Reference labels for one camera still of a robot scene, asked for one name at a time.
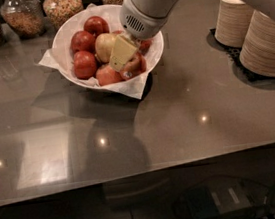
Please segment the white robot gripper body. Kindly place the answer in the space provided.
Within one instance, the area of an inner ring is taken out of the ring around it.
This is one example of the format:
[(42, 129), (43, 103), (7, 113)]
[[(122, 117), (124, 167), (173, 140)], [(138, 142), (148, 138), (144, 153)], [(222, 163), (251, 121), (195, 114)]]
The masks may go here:
[(139, 40), (156, 36), (179, 0), (123, 0), (121, 26)]

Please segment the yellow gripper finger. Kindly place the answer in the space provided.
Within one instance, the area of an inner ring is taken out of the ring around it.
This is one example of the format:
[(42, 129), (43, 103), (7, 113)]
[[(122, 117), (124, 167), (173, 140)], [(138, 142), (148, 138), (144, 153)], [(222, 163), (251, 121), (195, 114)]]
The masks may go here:
[(116, 72), (120, 72), (139, 48), (138, 43), (127, 33), (118, 34), (114, 42), (115, 44), (112, 47), (109, 65)]

